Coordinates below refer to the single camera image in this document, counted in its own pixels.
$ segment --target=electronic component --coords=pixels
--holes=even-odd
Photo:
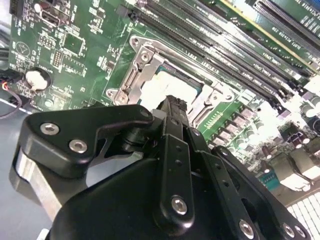
[[[21,72],[15,71],[10,68],[0,71],[1,82],[7,82],[8,84],[16,84],[22,78],[23,74]]]
[[[315,115],[317,115],[316,109],[314,109],[314,107],[308,103],[302,107],[302,112],[305,114],[307,118],[312,118]]]
[[[272,158],[272,155],[271,155],[271,152],[269,150],[269,148],[267,146],[262,146],[261,148],[262,152],[263,152],[263,155],[266,159],[271,159]]]
[[[243,128],[247,124],[246,119],[238,113],[234,114],[232,121],[235,124],[237,124],[240,128]]]
[[[79,56],[84,47],[84,41],[76,35],[67,32],[63,39],[63,48],[73,55]]]
[[[231,133],[228,132],[228,131],[225,130],[225,129],[220,129],[220,132],[219,132],[218,136],[219,136],[220,138],[224,139],[224,140],[227,141],[227,142],[228,142],[228,141],[231,139],[231,137],[232,137]]]
[[[265,160],[261,161],[261,171],[262,172],[264,172],[265,174],[268,174],[268,173],[270,173],[271,169],[272,169],[271,166]]]
[[[257,139],[257,134],[253,130],[252,127],[248,127],[245,131],[246,137],[249,139],[249,141],[254,141]]]
[[[235,142],[239,149],[245,149],[247,147],[246,140],[242,137],[239,137]]]
[[[308,191],[310,182],[300,175],[285,153],[281,153],[270,161],[280,183],[294,191]]]
[[[264,133],[266,131],[265,124],[260,120],[255,122],[255,127],[259,133]]]
[[[236,134],[239,131],[239,128],[237,127],[237,125],[235,123],[233,123],[232,121],[227,122],[225,129],[233,134]]]
[[[52,84],[50,75],[39,67],[34,67],[27,71],[25,80],[33,91],[45,90]]]
[[[248,120],[252,119],[255,115],[255,113],[251,109],[249,109],[247,106],[243,107],[243,109],[240,111],[240,114]]]
[[[218,136],[213,137],[212,143],[214,143],[216,146],[224,146],[226,144],[225,141]]]
[[[10,14],[20,18],[24,14],[25,0],[10,0]]]

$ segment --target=capacitor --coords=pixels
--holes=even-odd
[[[317,115],[317,111],[310,104],[304,105],[302,107],[302,112],[306,115],[307,118],[312,118]]]
[[[311,100],[316,109],[320,109],[320,97],[316,96]]]
[[[293,140],[292,144],[296,149],[300,149],[302,147],[302,143],[299,138],[296,138],[295,140]]]
[[[269,148],[267,146],[263,146],[261,148],[261,150],[262,150],[262,152],[263,152],[263,154],[264,154],[266,159],[271,159],[272,158],[272,154],[271,154],[271,152],[270,152],[270,150],[269,150]]]
[[[255,133],[255,131],[249,127],[246,131],[245,131],[246,137],[250,140],[253,141],[257,138],[257,135]]]
[[[255,127],[259,133],[263,133],[266,129],[265,124],[260,120],[255,123]]]
[[[230,153],[234,154],[236,152],[236,149],[233,146],[228,147],[228,150]]]
[[[43,91],[52,83],[50,75],[39,67],[28,70],[25,74],[25,80],[33,91]]]
[[[310,138],[308,138],[304,133],[299,136],[299,139],[303,144],[308,144],[310,142]]]
[[[261,161],[261,170],[262,170],[265,174],[268,174],[268,173],[270,173],[270,171],[271,171],[270,165],[269,165],[265,160],[262,160],[262,161]]]
[[[240,137],[240,138],[238,138],[238,139],[236,140],[236,144],[238,145],[238,147],[239,147],[240,149],[245,149],[246,146],[247,146],[246,140],[245,140],[244,138],[242,138],[242,137]]]

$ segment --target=white surface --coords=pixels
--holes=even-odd
[[[168,95],[186,101],[188,109],[190,109],[198,94],[196,89],[165,71],[159,72],[150,81],[146,81],[141,92],[140,104],[149,111],[156,109]]]

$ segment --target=screw hole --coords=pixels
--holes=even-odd
[[[175,164],[177,164],[178,167],[181,167],[182,166],[182,161],[177,159],[177,160],[175,160]]]
[[[229,187],[229,183],[226,182],[225,180],[222,181],[223,182],[223,185],[225,185],[226,187]]]
[[[77,149],[82,149],[83,146],[81,143],[76,143],[76,144],[74,144],[74,147]]]
[[[44,127],[48,132],[53,132],[55,129],[51,125],[47,125]]]

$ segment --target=black cable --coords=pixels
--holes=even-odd
[[[0,115],[0,120],[2,119],[7,119],[9,117],[11,117],[12,115],[14,115],[17,111],[19,111],[19,109],[22,107],[22,100],[21,98],[18,96],[18,94],[16,94],[15,92],[11,91],[11,90],[6,90],[6,92],[8,92],[9,94],[11,94],[13,97],[15,97],[15,99],[18,101],[18,104],[16,106],[16,108],[11,111],[11,112],[8,112],[4,115]]]

